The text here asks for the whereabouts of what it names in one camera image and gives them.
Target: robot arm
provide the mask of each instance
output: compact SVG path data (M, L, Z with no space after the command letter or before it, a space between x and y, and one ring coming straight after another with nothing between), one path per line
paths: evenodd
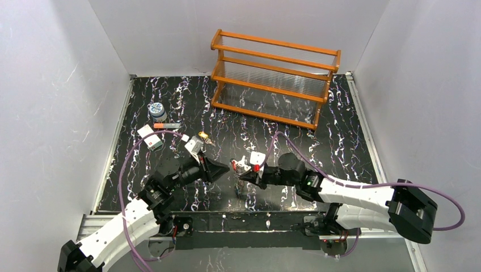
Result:
M437 204L418 188L355 189L349 185L366 184L329 176L345 184L336 185L320 173L307 169L293 153L280 156L278 167L259 167L264 159L264 154L252 152L248 160L251 168L239 179L262 189L268 184L295 186L296 194L307 201L330 203L325 214L303 224L310 232L328 235L361 227L378 228L395 231L416 243L431 242Z
M229 171L227 165L207 158L201 151L202 146L202 140L192 137L185 145L191 157L182 163L174 158L163 159L137 197L126 205L125 219L134 246L168 231L172 221L168 206L174 201L175 189L198 179L211 183ZM108 271L129 251L120 213L78 243L70 240L63 245L57 271Z

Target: wooden rack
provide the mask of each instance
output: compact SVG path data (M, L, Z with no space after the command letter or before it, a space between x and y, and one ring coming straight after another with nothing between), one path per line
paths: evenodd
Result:
M221 29L216 32L210 48L218 50L217 63L211 75L211 79L217 81L217 89L211 102L213 107L303 128L314 130L317 128L320 108L322 104L327 102L332 76L339 69L341 50L328 50L247 36L225 32ZM240 58L227 57L225 52L235 54ZM300 68L306 68L307 66L311 70L313 70L312 68L318 69L320 74L294 70L282 67L282 65L262 63L263 60L271 60L271 63L273 61L275 63L290 63L291 66ZM234 84L314 101L316 105L313 109L315 111L313 120L302 122L220 103L218 99L225 84Z

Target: black marble surface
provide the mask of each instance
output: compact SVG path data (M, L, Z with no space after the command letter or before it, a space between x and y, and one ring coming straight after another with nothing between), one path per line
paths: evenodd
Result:
M137 129L153 123L147 105L158 101L166 107L166 122L181 123L178 132L189 136L200 131L208 133L215 146L206 144L206 154L220 162L228 164L231 158L238 160L250 151L266 152L272 135L280 130L327 173L341 179L377 183L345 76L334 76L328 104L322 108L316 131L212 108L210 100L215 87L216 83L207 76L134 79L99 212L120 211L117 192L120 167L128 150L139 140ZM259 111L276 111L299 121L310 120L312 115L312 105L302 100L271 93L255 95L253 90L230 93L235 94L230 100L236 101L238 96L239 104L256 104ZM141 190L161 156L188 156L180 139L171 135L161 139L164 145L153 152L149 152L145 144L135 151L125 172L126 199L132 199ZM279 155L286 152L291 149L285 140L279 139L268 164L274 165ZM175 201L170 208L172 211L307 211L316 210L319 205L297 197L293 187L270 186L261 190L246 184L240 195L236 194L235 187L232 172L212 185L196 181L174 193Z

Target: white backdrop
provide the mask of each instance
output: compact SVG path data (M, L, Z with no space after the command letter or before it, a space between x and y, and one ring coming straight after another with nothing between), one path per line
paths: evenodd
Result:
M440 189L466 210L421 247L429 271L481 267L481 3L392 0L354 75L390 181ZM436 225L459 219L439 204Z
M0 2L2 271L57 271L102 179L129 75L87 1Z
M90 0L130 74L211 73L216 30L341 49L356 68L389 0Z

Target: gold object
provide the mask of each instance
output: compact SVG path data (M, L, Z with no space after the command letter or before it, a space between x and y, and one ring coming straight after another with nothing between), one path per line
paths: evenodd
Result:
M209 139L209 135L203 131L199 132L199 137L204 139L204 141Z

